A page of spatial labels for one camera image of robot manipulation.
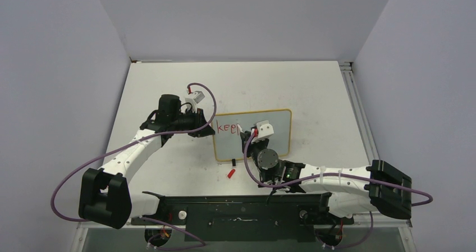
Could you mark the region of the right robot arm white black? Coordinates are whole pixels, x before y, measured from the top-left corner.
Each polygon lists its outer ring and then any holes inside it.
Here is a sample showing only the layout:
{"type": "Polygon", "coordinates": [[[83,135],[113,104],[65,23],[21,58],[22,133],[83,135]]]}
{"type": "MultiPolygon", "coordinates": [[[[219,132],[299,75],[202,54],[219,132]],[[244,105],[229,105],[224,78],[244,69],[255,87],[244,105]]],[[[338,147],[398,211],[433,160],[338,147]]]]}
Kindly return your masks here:
{"type": "Polygon", "coordinates": [[[317,208],[325,223],[353,214],[378,211],[394,219],[411,218],[411,178],[383,160],[354,168],[329,168],[279,159],[267,139],[255,141],[254,131],[240,133],[242,152],[259,171],[260,187],[286,193],[329,193],[317,208]]]}

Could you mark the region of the yellow framed whiteboard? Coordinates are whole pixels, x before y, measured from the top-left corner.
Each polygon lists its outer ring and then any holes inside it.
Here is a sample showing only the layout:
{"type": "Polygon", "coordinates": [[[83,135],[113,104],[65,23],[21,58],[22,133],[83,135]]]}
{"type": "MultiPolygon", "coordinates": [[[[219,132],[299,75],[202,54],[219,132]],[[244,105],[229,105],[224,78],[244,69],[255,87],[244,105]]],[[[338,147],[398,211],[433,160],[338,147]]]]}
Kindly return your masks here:
{"type": "Polygon", "coordinates": [[[236,113],[221,113],[215,116],[212,128],[215,159],[228,162],[242,160],[244,142],[241,132],[258,129],[253,142],[269,140],[268,147],[278,155],[288,155],[291,140],[292,111],[290,109],[272,109],[236,113]]]}

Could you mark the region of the red marker cap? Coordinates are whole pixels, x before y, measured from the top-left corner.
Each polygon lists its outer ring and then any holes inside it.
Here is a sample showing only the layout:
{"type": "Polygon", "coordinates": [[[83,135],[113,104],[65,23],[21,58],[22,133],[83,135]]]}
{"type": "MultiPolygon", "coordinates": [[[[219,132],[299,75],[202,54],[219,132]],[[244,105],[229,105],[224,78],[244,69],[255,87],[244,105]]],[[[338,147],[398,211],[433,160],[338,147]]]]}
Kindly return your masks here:
{"type": "Polygon", "coordinates": [[[235,172],[236,172],[236,170],[235,170],[235,169],[232,169],[232,170],[227,174],[227,178],[231,178],[231,177],[234,175],[235,172]]]}

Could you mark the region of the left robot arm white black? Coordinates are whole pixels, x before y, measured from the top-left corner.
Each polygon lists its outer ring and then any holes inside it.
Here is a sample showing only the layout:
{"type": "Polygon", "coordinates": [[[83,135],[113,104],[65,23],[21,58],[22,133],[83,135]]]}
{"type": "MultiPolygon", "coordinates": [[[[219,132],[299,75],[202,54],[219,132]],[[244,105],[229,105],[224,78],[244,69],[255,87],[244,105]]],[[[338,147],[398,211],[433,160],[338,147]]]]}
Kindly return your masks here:
{"type": "Polygon", "coordinates": [[[202,91],[189,92],[182,102],[176,95],[162,95],[158,108],[140,125],[127,148],[100,168],[84,172],[79,217],[115,229],[122,228],[130,218],[144,215],[153,224],[163,223],[167,208],[159,203],[159,195],[132,194],[129,182],[174,134],[188,134],[194,138],[214,135],[215,131],[198,107],[204,97],[202,91]]]}

